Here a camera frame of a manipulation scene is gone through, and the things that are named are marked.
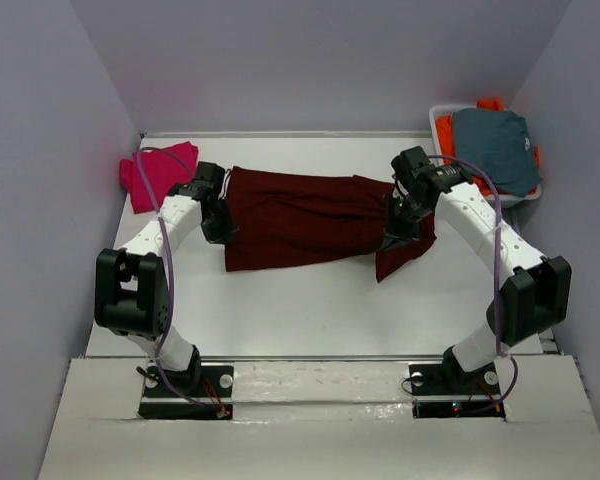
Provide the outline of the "dark red t shirt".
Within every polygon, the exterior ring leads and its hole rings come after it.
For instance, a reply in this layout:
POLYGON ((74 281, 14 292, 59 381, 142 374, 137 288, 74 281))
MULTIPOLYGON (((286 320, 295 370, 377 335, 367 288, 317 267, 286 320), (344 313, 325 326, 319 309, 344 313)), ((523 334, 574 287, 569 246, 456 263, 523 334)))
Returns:
POLYGON ((377 282, 424 255, 436 240, 434 217, 419 240, 382 250, 393 186, 359 175, 306 176, 234 167, 227 204, 238 227, 225 247, 227 272, 291 268, 373 254, 377 282))

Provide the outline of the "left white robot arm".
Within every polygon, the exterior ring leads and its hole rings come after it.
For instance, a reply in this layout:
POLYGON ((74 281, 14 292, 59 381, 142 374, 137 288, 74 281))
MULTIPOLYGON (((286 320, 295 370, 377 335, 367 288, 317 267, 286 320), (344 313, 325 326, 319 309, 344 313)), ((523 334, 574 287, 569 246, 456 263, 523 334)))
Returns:
POLYGON ((237 227, 221 192, 205 180, 175 185, 132 240, 96 258, 96 324, 140 347, 181 395, 199 388, 202 365, 198 348, 173 325, 173 253, 196 229, 210 244, 233 242, 237 227))

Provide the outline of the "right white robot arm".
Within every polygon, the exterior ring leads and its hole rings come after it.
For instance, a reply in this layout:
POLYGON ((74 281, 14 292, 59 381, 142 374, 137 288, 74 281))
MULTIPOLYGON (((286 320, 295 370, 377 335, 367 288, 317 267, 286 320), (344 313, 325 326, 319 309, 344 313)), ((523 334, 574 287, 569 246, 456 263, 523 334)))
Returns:
POLYGON ((565 319, 572 268, 564 257, 548 257, 520 237, 500 204, 484 200, 458 164, 398 167, 393 178, 376 255, 378 279, 432 245, 436 218, 455 229, 493 276, 484 321, 447 348, 440 363, 408 377, 420 389, 462 392, 496 359, 565 319))

